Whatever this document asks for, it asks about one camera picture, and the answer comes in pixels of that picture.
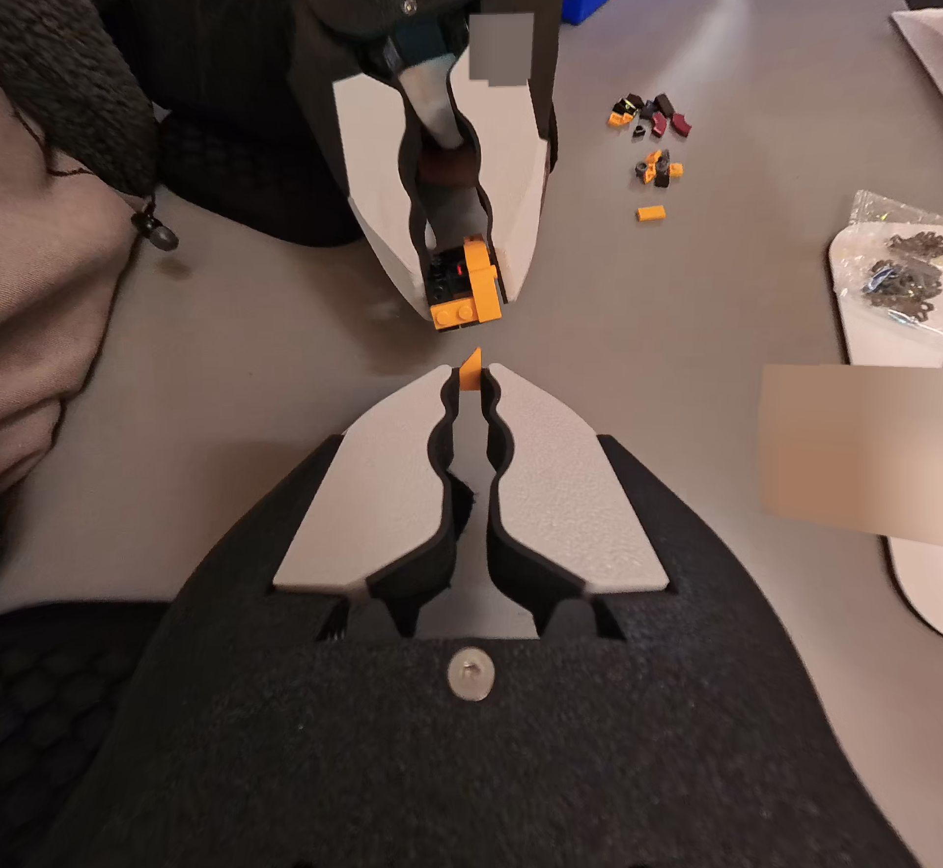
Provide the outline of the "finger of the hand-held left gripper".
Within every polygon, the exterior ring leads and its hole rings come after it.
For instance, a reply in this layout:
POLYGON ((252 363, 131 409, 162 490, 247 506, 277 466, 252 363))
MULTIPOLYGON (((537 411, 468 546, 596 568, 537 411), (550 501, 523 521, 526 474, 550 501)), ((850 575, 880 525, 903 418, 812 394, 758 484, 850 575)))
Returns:
POLYGON ((454 108, 478 154, 478 187, 489 213, 489 242, 504 299, 515 302, 535 249, 549 142, 538 133, 528 84, 474 81, 470 58, 449 73, 454 108))
POLYGON ((431 322, 418 249, 410 230, 413 204, 399 167, 407 132, 403 96, 365 73, 335 82, 333 92, 349 205, 397 291, 431 322))

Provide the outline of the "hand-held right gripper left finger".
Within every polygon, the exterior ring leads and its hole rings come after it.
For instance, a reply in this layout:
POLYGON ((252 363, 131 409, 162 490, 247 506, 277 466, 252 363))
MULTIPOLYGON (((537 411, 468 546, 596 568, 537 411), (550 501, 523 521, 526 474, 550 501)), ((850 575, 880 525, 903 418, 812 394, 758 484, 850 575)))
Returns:
POLYGON ((411 638, 449 588, 473 491, 451 472, 458 370, 443 364, 375 404, 340 436, 274 575, 277 591, 379 601, 411 638))

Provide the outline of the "clear plastic bag of parts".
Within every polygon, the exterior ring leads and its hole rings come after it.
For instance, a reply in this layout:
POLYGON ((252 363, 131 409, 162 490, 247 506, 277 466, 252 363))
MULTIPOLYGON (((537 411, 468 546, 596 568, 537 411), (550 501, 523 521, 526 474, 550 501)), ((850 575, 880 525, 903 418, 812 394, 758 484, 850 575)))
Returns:
POLYGON ((941 214, 860 189, 828 263, 838 305, 941 346, 941 214))

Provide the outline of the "pile of small lego pieces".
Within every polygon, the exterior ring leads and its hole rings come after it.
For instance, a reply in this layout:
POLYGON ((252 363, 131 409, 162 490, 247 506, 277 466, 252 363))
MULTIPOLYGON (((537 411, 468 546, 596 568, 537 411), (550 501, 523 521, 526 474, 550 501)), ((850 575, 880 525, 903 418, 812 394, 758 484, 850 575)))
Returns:
MULTIPOLYGON (((691 131, 687 118, 674 108, 665 93, 654 98, 636 93, 623 96, 608 113, 607 128, 630 132, 633 142, 640 142, 647 136, 660 142, 669 131, 686 139, 691 131)), ((671 158, 669 148, 657 146, 634 164, 633 173, 642 184, 665 190, 683 176, 684 167, 671 158)))

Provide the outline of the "orange and black lego model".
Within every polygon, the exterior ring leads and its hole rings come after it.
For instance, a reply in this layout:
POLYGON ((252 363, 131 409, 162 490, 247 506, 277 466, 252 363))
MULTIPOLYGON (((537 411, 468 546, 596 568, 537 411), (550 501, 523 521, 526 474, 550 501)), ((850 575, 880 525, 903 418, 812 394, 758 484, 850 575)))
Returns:
POLYGON ((432 324, 439 332, 501 319, 500 274, 481 235, 468 236, 460 247, 434 253, 425 291, 432 324))

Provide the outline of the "beige shirt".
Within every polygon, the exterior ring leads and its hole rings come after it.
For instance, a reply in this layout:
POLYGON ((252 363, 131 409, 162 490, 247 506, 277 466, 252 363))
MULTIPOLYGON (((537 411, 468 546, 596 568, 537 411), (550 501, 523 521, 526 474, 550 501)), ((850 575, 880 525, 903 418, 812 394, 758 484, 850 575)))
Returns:
POLYGON ((85 388, 152 191, 116 191, 1 95, 1 491, 48 454, 85 388))

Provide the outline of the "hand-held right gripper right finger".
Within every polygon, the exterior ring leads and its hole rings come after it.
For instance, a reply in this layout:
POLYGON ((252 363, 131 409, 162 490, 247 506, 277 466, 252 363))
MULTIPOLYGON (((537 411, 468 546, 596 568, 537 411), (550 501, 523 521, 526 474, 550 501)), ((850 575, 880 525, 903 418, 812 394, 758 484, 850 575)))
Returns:
POLYGON ((561 625, 621 638, 609 600, 669 577, 595 429, 503 364, 481 377, 488 423, 489 577, 543 638, 561 625))

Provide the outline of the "black fleece jacket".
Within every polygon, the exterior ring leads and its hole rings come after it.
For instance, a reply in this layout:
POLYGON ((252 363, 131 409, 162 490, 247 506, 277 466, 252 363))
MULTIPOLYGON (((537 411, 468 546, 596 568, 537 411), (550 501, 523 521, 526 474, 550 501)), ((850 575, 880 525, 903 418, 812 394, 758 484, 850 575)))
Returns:
POLYGON ((158 183, 152 104, 92 0, 1 0, 2 91, 54 177, 140 199, 158 183))

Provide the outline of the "person's left forearm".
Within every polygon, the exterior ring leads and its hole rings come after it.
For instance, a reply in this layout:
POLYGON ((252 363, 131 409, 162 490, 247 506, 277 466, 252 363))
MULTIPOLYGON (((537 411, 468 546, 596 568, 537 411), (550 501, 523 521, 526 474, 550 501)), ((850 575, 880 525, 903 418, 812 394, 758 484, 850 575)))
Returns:
POLYGON ((292 0, 120 0, 115 40, 159 122, 159 179, 279 240, 362 238, 290 91, 292 0))

